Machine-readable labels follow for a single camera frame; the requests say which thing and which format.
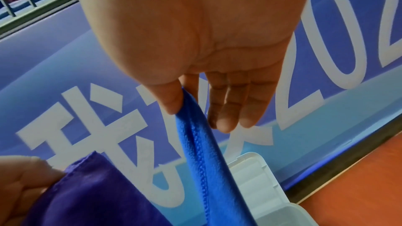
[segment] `microfiber towel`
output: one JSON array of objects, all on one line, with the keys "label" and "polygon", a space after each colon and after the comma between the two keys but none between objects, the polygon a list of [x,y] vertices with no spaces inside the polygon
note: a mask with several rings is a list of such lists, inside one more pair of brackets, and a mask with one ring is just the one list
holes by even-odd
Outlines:
[{"label": "microfiber towel", "polygon": [[93,152],[31,207],[23,226],[172,226],[104,156]]},{"label": "microfiber towel", "polygon": [[218,147],[206,117],[184,90],[176,114],[179,138],[201,196],[208,226],[256,226]]}]

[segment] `person's hand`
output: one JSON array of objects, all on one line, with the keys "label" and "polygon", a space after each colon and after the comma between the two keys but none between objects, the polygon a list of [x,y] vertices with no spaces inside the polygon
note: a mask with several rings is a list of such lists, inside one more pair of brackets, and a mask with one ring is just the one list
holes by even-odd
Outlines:
[{"label": "person's hand", "polygon": [[230,132],[264,114],[306,0],[80,0],[100,44],[170,114],[211,85],[208,120]]},{"label": "person's hand", "polygon": [[63,176],[38,157],[0,156],[0,226],[19,226],[39,196]]}]

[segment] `orange surface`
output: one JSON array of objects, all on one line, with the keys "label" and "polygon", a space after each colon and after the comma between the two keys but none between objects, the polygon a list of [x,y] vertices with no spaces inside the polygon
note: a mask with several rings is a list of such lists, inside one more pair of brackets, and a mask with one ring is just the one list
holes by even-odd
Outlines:
[{"label": "orange surface", "polygon": [[320,226],[402,226],[402,134],[302,202]]}]

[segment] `plastic container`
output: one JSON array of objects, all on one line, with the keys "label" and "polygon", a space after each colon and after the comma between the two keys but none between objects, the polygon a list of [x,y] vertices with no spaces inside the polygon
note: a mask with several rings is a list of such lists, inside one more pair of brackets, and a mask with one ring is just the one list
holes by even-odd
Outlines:
[{"label": "plastic container", "polygon": [[289,202],[259,154],[246,153],[229,169],[258,226],[318,226],[301,206]]}]

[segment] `palm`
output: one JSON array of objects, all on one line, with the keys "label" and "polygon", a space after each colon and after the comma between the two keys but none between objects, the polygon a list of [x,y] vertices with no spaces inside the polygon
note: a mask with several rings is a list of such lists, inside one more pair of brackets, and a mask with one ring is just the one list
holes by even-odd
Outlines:
[{"label": "palm", "polygon": [[198,74],[211,85],[208,118],[230,132],[265,112],[305,0],[81,0],[100,43],[169,113]]}]

